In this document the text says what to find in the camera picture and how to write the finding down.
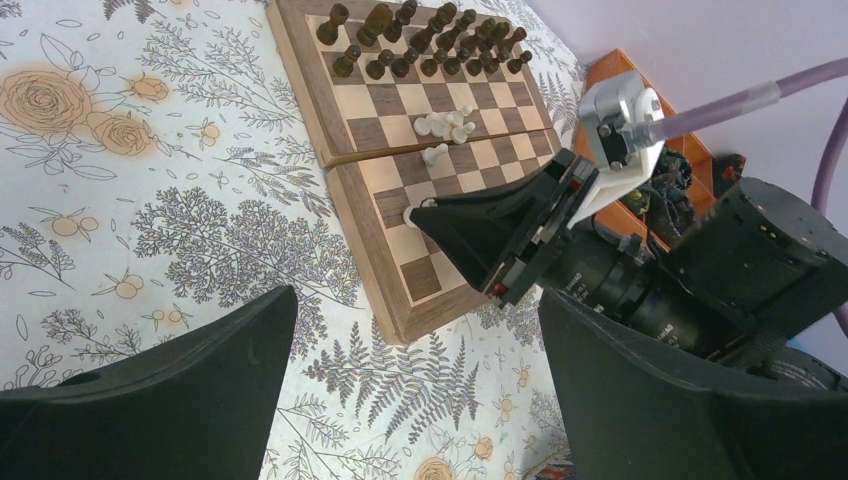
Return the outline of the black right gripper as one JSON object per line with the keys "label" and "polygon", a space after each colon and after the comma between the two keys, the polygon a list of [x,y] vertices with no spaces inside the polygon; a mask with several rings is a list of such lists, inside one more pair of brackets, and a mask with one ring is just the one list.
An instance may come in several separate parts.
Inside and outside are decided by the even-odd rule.
{"label": "black right gripper", "polygon": [[463,279],[498,308],[516,304],[565,250],[599,170],[559,151],[529,179],[421,204],[416,222]]}

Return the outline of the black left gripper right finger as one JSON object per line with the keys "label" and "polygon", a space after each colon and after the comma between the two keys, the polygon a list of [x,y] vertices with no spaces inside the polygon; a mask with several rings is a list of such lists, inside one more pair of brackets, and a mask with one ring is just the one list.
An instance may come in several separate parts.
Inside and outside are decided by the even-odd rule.
{"label": "black left gripper right finger", "polygon": [[582,479],[843,479],[847,380],[785,347],[728,368],[545,292],[538,317]]}

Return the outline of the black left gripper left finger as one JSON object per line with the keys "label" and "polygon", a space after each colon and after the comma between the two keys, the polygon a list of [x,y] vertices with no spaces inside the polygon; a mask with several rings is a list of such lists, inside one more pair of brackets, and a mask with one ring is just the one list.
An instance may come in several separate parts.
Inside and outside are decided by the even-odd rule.
{"label": "black left gripper left finger", "polygon": [[298,314],[290,286],[142,353],[1,395],[5,479],[256,479]]}

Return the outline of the white chess queen piece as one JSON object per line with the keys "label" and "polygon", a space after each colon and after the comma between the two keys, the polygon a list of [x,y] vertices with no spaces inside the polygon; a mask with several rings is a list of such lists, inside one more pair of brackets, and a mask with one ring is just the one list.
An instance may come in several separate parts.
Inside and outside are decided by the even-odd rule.
{"label": "white chess queen piece", "polygon": [[412,229],[416,229],[416,230],[420,229],[418,223],[416,222],[416,217],[415,217],[416,212],[419,211],[419,210],[420,210],[419,206],[408,206],[408,207],[405,208],[405,210],[402,213],[402,219],[403,219],[404,224],[406,226],[408,226],[409,228],[412,228]]}

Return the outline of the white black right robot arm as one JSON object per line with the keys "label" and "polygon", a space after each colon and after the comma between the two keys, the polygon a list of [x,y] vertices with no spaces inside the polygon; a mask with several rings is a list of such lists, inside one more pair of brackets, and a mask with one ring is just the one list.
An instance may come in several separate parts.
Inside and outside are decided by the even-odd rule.
{"label": "white black right robot arm", "polygon": [[745,178],[664,249],[579,217],[600,177],[563,149],[525,179],[428,198],[404,218],[498,306],[536,285],[700,358],[846,391],[845,376],[788,344],[847,300],[847,240],[824,216]]}

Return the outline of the white chess pawn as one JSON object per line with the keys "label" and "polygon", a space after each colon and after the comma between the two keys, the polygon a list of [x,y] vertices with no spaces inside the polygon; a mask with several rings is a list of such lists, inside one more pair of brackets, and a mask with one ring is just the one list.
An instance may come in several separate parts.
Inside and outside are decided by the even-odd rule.
{"label": "white chess pawn", "polygon": [[441,143],[435,147],[425,148],[422,152],[422,160],[428,167],[435,166],[439,159],[448,152],[449,145]]}

